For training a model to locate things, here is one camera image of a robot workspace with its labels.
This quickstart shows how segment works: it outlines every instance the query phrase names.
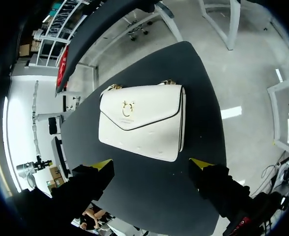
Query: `black trim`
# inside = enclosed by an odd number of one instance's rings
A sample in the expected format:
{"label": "black trim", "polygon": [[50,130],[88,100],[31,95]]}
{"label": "black trim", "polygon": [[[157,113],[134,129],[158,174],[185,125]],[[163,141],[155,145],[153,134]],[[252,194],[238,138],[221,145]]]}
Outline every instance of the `black trim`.
{"label": "black trim", "polygon": [[65,177],[68,178],[69,170],[67,169],[66,163],[64,161],[64,156],[62,154],[61,145],[60,145],[61,143],[60,143],[60,141],[59,141],[59,139],[57,137],[54,137],[54,141],[55,141],[55,145],[56,145],[56,149],[57,149],[60,165],[62,167],[62,170],[64,171]]}

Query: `black device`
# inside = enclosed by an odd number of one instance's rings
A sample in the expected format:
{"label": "black device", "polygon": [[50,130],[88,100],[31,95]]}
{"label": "black device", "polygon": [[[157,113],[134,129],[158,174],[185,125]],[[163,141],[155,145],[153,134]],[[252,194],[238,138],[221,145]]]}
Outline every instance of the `black device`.
{"label": "black device", "polygon": [[98,163],[97,167],[78,166],[72,171],[73,177],[58,188],[52,189],[52,198],[38,188],[11,197],[23,225],[33,233],[43,232],[44,225],[50,230],[70,232],[80,228],[71,225],[79,218],[92,200],[99,200],[103,191],[114,177],[113,161]]}
{"label": "black device", "polygon": [[223,236],[260,236],[266,230],[265,222],[270,222],[276,210],[288,205],[289,198],[278,192],[249,197],[249,187],[233,180],[223,165],[201,168],[190,159],[189,178],[199,194],[230,221]]}

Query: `yellow tip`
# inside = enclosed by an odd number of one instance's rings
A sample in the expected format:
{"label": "yellow tip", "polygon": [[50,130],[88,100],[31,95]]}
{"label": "yellow tip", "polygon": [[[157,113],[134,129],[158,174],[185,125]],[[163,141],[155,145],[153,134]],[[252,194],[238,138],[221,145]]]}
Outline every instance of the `yellow tip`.
{"label": "yellow tip", "polygon": [[200,161],[200,160],[197,160],[195,158],[189,158],[189,160],[192,160],[197,166],[199,166],[200,169],[203,169],[204,167],[207,167],[207,166],[213,166],[213,164],[210,164],[210,163],[207,163],[204,161]]}
{"label": "yellow tip", "polygon": [[97,168],[98,170],[101,170],[104,166],[106,166],[110,161],[112,161],[112,159],[108,159],[108,160],[105,160],[105,161],[101,161],[101,162],[98,162],[98,163],[95,163],[93,165],[91,165],[92,167],[94,168]]}

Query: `person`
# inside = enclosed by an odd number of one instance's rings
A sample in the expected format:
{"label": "person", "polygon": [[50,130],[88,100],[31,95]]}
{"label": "person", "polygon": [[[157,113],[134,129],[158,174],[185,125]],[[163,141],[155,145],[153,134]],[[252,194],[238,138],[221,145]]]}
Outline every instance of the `person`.
{"label": "person", "polygon": [[79,227],[84,230],[100,229],[103,222],[107,222],[106,211],[93,205],[93,208],[87,208],[80,217]]}

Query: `white wall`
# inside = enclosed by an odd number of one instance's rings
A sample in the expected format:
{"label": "white wall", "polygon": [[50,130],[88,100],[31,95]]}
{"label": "white wall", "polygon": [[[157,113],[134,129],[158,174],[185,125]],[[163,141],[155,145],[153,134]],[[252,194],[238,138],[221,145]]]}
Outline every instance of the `white wall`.
{"label": "white wall", "polygon": [[[39,82],[36,113],[62,112],[62,96],[55,98],[56,79],[51,78],[51,81],[40,80]],[[31,120],[36,79],[39,79],[36,75],[12,77],[12,85],[8,95],[7,132],[14,169],[17,165],[36,161]],[[52,160],[55,164],[51,146],[53,136],[49,134],[47,120],[37,123],[37,137],[42,161]],[[34,177],[38,188],[49,194],[46,186],[46,181],[52,179],[49,168],[38,171]],[[18,177],[18,181],[23,189],[29,188],[26,180]]]}

